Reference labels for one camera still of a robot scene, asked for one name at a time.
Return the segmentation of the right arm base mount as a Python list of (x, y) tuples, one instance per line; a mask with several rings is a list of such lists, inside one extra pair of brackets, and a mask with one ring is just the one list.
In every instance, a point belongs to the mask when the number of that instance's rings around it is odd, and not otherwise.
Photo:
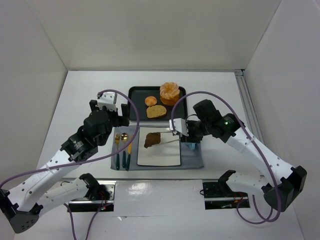
[(203, 181), (200, 195), (204, 197), (206, 210), (227, 210), (239, 208), (250, 208), (248, 194), (244, 192), (222, 191), (217, 181)]

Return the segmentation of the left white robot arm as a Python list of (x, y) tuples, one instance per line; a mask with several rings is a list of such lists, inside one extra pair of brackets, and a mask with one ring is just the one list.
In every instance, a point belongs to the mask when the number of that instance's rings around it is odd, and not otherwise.
[(94, 200), (108, 195), (106, 188), (90, 173), (52, 189), (61, 178), (95, 155), (98, 147), (106, 144), (114, 127), (129, 125), (127, 104), (121, 105), (121, 116), (115, 106), (98, 106), (96, 100), (91, 100), (89, 105), (91, 113), (84, 119), (83, 125), (38, 173), (10, 190), (1, 189), (0, 209), (16, 234), (27, 231), (42, 215), (66, 202), (78, 198)]

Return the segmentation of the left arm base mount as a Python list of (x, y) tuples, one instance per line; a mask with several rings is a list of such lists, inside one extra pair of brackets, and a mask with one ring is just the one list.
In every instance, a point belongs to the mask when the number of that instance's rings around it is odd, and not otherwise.
[(101, 208), (101, 212), (113, 212), (116, 182), (101, 180), (99, 184), (99, 190), (94, 196), (85, 196), (69, 201), (70, 210), (73, 213), (93, 213)]

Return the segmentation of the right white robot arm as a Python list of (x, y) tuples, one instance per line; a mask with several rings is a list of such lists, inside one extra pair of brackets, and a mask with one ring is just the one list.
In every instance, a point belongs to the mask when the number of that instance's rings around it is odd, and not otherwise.
[(302, 192), (307, 171), (285, 162), (261, 143), (235, 115), (221, 115), (211, 100), (205, 99), (193, 107), (197, 120), (174, 119), (182, 142), (199, 143), (204, 136), (220, 139), (247, 158), (262, 173), (249, 177), (228, 170), (220, 178), (223, 187), (233, 192), (262, 196), (267, 204), (284, 212)]

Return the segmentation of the dark brown bread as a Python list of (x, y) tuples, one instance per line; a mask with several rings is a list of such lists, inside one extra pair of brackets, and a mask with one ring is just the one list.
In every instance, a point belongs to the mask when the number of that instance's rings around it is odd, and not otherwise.
[(150, 132), (145, 137), (144, 148), (152, 147), (153, 145), (158, 145), (161, 142), (160, 132)]

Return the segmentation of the metal tongs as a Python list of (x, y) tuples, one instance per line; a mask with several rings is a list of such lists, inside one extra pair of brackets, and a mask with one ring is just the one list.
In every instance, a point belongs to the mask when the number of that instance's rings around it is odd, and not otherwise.
[(179, 135), (173, 134), (167, 129), (166, 131), (160, 131), (160, 143), (158, 143), (157, 145), (170, 144), (179, 141)]

